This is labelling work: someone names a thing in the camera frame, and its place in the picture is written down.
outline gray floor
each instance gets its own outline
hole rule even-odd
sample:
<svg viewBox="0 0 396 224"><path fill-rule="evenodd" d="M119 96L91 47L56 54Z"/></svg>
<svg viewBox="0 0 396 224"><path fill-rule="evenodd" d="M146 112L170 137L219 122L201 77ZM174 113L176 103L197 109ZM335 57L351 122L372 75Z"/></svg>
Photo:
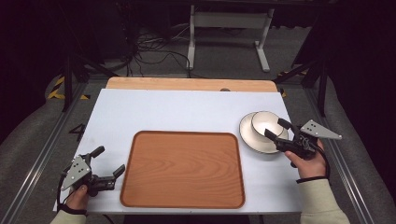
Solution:
<svg viewBox="0 0 396 224"><path fill-rule="evenodd" d="M309 28L280 28L271 29L264 46L270 73L264 73L260 67L253 41L260 33L254 30L245 30L239 35L230 35L221 30L203 30L198 32L196 42L196 57L192 77L229 78L229 79L274 79L279 72L289 71L290 65L302 45ZM188 41L179 39L164 49L187 55ZM158 62L166 53L144 52L142 59L146 62ZM183 57L168 56L162 63L138 64L132 63L134 77L187 77ZM125 76L126 70L117 71ZM304 90L300 85L300 77L294 77L279 88L284 88L287 96L284 98L286 108L293 123L303 124L309 119L324 120L330 129L344 136L337 141L335 147L342 153L342 159L352 174L353 181L360 195L352 195L348 191L346 181L341 173L342 169L334 162L339 158L331 157L332 190L337 202L345 211L351 223L396 223L396 209L393 200L376 172L359 136L350 124L343 108L340 106L336 92L329 80L325 112L326 118L318 116L318 111L312 103L313 90ZM49 84L48 96L57 77ZM78 147L77 134L68 133L79 124L87 124L99 90L106 85L103 76L92 76L87 85L80 85L84 94L91 96L90 100L77 100L66 118L62 113L63 100L48 99L31 116L26 118L0 146L0 217L11 217L14 223L49 223L55 213L52 207L56 199L56 190L60 172L72 159ZM59 130L59 138L49 141L59 120L64 126ZM334 147L334 142L324 141L326 148ZM26 176L37 165L42 149L48 150L50 157L35 173L37 181L24 183ZM28 191L21 191L22 186L30 186ZM14 199L19 195L24 200L15 204ZM361 216L359 207L353 197L361 198L367 206L368 214ZM122 223L123 216L110 216L116 223ZM299 223L299 214L273 214L265 216L250 216L251 223L259 223L262 218L265 224L272 223ZM89 216L87 223L108 223L98 215Z"/></svg>

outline person's hand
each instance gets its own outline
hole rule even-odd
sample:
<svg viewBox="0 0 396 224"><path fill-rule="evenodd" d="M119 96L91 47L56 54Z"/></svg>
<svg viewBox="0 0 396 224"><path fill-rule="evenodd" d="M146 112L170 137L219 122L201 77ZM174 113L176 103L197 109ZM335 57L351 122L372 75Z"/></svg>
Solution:
<svg viewBox="0 0 396 224"><path fill-rule="evenodd" d="M66 205L74 210L87 210L88 205L88 187L81 185L68 198Z"/></svg>
<svg viewBox="0 0 396 224"><path fill-rule="evenodd" d="M318 140L318 146L323 149L320 140ZM297 167L301 179L326 175L326 162L318 152L310 161L305 161L290 151L286 151L285 155Z"/></svg>

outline brown tray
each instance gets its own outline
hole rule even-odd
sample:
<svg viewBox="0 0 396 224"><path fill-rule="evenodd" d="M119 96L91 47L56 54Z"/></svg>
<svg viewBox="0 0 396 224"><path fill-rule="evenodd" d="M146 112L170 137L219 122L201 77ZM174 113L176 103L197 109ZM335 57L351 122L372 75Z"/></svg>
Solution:
<svg viewBox="0 0 396 224"><path fill-rule="evenodd" d="M236 137L231 133L137 133L120 201L128 207L241 207L245 192Z"/></svg>

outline white tabletop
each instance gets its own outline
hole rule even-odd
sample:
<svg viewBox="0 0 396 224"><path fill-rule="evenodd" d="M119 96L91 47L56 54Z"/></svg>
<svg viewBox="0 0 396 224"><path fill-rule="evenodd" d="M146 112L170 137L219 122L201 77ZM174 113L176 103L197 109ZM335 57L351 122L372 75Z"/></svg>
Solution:
<svg viewBox="0 0 396 224"><path fill-rule="evenodd" d="M105 152L92 159L95 175L112 175L122 164L126 165L134 135L140 131L233 133L239 143L246 202L239 209L124 207L120 203L124 177L121 175L114 190L100 191L90 198L88 212L124 215L300 212L297 170L290 167L283 153L256 152L241 138L240 120L257 111L271 111L290 120L278 92L101 90L76 152L76 156L84 155L99 146L105 147ZM67 193L62 192L61 200Z"/></svg>

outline metal frame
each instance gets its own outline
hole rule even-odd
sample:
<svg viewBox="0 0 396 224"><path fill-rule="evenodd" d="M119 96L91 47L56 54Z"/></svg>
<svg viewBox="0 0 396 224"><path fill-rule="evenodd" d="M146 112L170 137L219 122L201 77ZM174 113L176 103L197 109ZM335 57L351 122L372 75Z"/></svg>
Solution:
<svg viewBox="0 0 396 224"><path fill-rule="evenodd" d="M255 48L259 55L262 71L269 72L270 67L263 50L265 39L274 15L274 10L269 9L268 13L218 13L218 12L195 12L195 7L191 6L190 15L190 44L187 69L194 67L195 57L195 27L226 27L226 28L249 28L262 29L260 41L255 41Z"/></svg>
<svg viewBox="0 0 396 224"><path fill-rule="evenodd" d="M78 83L78 86L74 93L75 99L78 99L78 97L84 92L86 86L86 83ZM49 139L47 140L43 149L41 149L40 154L35 160L35 164L30 169L23 184L21 185L20 190L17 193L17 196L14 198L14 201L12 202L5 216L1 220L1 223L15 223L19 214L21 213L22 208L25 206L27 200L29 199L29 196L35 188L35 184L43 173L47 162L50 160L52 152L55 150L55 146L60 138L61 131L64 128L64 125L66 124L68 118L72 114L72 111L75 108L78 100L70 102L71 104L68 106L67 110L61 114L58 121L56 122L55 127L49 135Z"/></svg>

